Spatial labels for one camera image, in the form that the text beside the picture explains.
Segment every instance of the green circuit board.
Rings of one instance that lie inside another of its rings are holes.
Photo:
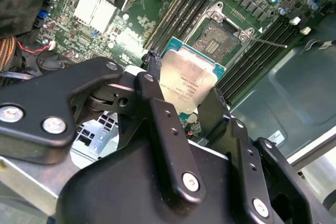
[[[106,0],[114,5],[116,0]],[[94,27],[83,24],[74,13],[80,0],[54,0],[46,23],[54,20],[57,25],[52,29],[42,29],[40,41],[56,41],[56,51],[67,56],[73,62],[88,60],[97,56],[114,59],[122,66],[140,65],[141,57],[150,49],[161,51],[170,40],[176,37],[183,40],[193,31],[201,15],[218,2],[224,4],[223,14],[241,30],[254,30],[254,36],[260,37],[280,15],[279,8],[287,12],[296,10],[302,19],[311,19],[321,15],[320,9],[329,0],[316,0],[317,10],[312,10],[307,0],[130,0],[125,9],[116,8],[106,29],[97,32]],[[188,44],[193,46],[200,39],[211,22],[206,19],[193,31]],[[225,25],[218,24],[218,29]],[[244,54],[249,43],[241,43],[232,37],[232,50],[218,59],[223,66],[232,57]],[[217,46],[211,41],[208,57],[214,59],[211,52]]]

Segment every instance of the screw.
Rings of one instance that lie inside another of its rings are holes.
[[[113,62],[107,63],[106,66],[111,70],[117,70],[118,69],[117,65],[114,64]]]
[[[66,130],[67,126],[62,119],[51,117],[43,121],[42,128],[51,134],[61,134]]]
[[[154,81],[153,77],[150,74],[145,74],[145,78],[149,81]]]
[[[23,118],[23,111],[16,106],[4,106],[0,108],[0,121],[15,123]]]
[[[197,191],[200,187],[197,178],[191,173],[185,173],[182,176],[183,183],[189,191]]]
[[[266,205],[260,199],[254,199],[253,200],[253,206],[256,209],[256,211],[258,212],[258,214],[260,214],[264,218],[268,217],[268,215],[269,215],[268,209],[267,209]]]
[[[237,125],[240,127],[240,128],[244,128],[243,124],[241,123],[241,121],[237,120]]]
[[[43,40],[42,40],[42,44],[43,44],[43,45],[47,45],[47,44],[49,44],[49,40],[47,40],[47,39],[43,39]]]
[[[269,149],[272,149],[272,145],[270,145],[270,143],[268,143],[267,141],[265,141],[265,144],[266,144],[266,146],[267,146]]]
[[[241,34],[241,35],[239,35],[239,39],[241,41],[245,41],[247,39],[247,36],[245,34]]]

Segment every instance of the cable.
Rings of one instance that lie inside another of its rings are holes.
[[[14,78],[14,79],[20,79],[20,80],[30,80],[34,78],[34,76],[31,76],[26,73],[16,73],[16,72],[8,72],[8,71],[0,71],[0,77]]]
[[[0,44],[0,70],[6,70],[15,53],[15,37],[4,38]]]
[[[24,51],[24,52],[29,52],[29,53],[31,53],[31,54],[35,54],[35,53],[37,53],[37,52],[43,52],[43,51],[47,50],[47,49],[50,47],[50,45],[47,45],[47,46],[45,46],[44,48],[40,48],[40,49],[36,49],[36,50],[34,50],[34,51],[31,51],[31,50],[29,50],[29,49],[24,48],[24,47],[22,46],[22,44],[20,43],[20,41],[18,41],[17,44],[19,45],[19,47],[20,47],[20,49],[21,49],[22,51]]]

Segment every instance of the chipset heatsink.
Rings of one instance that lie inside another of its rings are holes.
[[[116,9],[106,0],[79,0],[74,17],[78,22],[104,33]]]

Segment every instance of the label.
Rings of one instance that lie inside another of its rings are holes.
[[[268,138],[272,143],[278,145],[285,140],[285,137],[282,135],[281,131],[276,131],[272,136]]]

